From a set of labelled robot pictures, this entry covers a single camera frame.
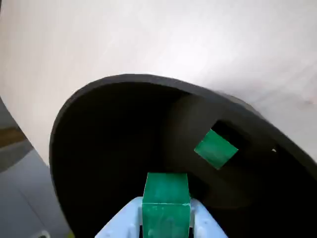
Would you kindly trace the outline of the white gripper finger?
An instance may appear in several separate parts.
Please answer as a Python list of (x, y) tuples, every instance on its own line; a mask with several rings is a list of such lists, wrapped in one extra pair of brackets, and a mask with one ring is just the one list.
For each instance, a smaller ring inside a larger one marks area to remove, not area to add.
[(128, 202), (95, 235), (96, 238), (139, 238), (142, 225), (142, 197)]
[(197, 199), (191, 198), (190, 227), (194, 238), (227, 238), (227, 235)]

